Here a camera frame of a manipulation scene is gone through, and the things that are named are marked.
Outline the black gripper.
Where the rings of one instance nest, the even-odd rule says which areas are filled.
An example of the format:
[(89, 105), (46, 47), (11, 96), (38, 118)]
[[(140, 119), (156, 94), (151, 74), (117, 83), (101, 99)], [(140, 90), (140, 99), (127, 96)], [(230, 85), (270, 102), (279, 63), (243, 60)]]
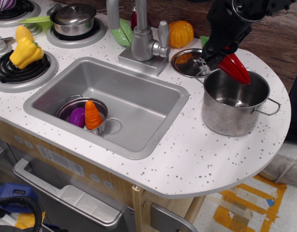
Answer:
[(251, 31), (251, 24), (265, 16), (263, 0), (214, 0), (207, 14), (211, 35), (200, 54), (200, 60), (215, 70), (230, 52)]

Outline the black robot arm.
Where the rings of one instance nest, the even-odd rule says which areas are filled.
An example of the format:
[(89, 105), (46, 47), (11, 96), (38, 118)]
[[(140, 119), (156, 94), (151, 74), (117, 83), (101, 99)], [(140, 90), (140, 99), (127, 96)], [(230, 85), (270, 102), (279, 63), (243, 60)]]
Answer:
[(240, 43), (252, 31), (251, 25), (265, 16), (288, 10), (293, 0), (215, 0), (207, 14), (211, 27), (201, 59), (211, 70), (236, 52)]

